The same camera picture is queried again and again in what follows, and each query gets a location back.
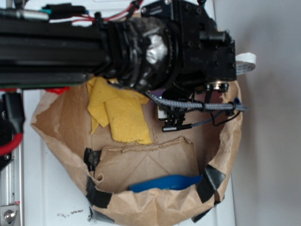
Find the gray braided cable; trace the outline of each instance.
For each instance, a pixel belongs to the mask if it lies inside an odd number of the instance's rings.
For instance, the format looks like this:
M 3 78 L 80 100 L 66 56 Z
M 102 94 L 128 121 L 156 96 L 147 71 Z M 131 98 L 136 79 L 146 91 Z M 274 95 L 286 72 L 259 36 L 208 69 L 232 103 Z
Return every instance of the gray braided cable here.
M 190 102 L 181 102 L 159 98 L 158 96 L 147 93 L 147 96 L 153 99 L 155 102 L 158 102 L 161 105 L 169 107 L 178 107 L 178 108 L 198 108 L 206 111 L 215 111 L 215 110 L 233 110 L 233 104 L 200 104 L 200 103 L 190 103 Z M 244 112 L 248 110 L 248 107 L 245 105 L 236 105 L 235 110 Z

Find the yellow sponge cloth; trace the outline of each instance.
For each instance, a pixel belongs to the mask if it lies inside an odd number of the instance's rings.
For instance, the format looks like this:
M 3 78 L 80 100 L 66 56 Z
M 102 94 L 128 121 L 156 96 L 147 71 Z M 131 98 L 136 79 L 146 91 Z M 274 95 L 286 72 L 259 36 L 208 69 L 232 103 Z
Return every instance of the yellow sponge cloth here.
M 106 127 L 110 124 L 112 138 L 116 141 L 152 143 L 141 108 L 141 104 L 148 103 L 147 97 L 132 90 L 116 89 L 101 77 L 91 79 L 87 89 L 88 111 L 92 116 L 91 134 L 99 125 Z

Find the paper bag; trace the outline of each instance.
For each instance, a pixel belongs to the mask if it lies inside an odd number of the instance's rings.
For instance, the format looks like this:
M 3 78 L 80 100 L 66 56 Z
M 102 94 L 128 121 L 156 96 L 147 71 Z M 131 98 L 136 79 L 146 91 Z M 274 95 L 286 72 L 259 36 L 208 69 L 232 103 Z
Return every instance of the paper bag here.
M 227 103 L 235 97 L 241 98 L 240 89 L 237 82 L 231 82 L 221 100 Z M 108 127 L 90 135 L 87 105 L 86 84 L 60 96 L 46 93 L 32 126 L 102 216 L 121 225 L 172 226 L 188 218 L 198 221 L 201 213 L 224 199 L 241 138 L 242 114 L 224 126 L 208 123 L 163 133 L 164 124 L 155 119 L 155 105 L 150 101 L 143 113 L 153 144 L 137 145 L 113 141 Z M 207 113 L 188 113 L 185 123 L 208 117 Z M 86 148 L 102 152 L 95 171 L 89 172 L 83 161 Z M 170 174 L 202 174 L 203 179 L 180 191 L 128 191 L 133 183 Z

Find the blue handle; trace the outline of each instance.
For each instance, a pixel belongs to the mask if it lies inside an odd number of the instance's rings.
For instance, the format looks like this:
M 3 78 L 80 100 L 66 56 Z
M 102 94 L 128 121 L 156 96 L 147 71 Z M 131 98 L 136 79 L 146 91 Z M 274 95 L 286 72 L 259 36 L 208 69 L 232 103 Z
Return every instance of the blue handle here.
M 130 191 L 143 192 L 151 188 L 183 190 L 193 184 L 199 183 L 202 176 L 187 177 L 183 175 L 170 175 L 130 186 Z

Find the white wall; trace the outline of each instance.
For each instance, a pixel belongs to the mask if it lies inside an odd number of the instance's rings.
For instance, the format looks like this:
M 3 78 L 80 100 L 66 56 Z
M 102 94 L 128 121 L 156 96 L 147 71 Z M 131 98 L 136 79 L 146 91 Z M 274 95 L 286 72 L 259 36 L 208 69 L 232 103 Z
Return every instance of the white wall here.
M 237 53 L 257 55 L 257 69 L 239 77 L 243 138 L 233 174 L 237 226 L 301 224 L 301 3 L 215 0 L 221 29 Z

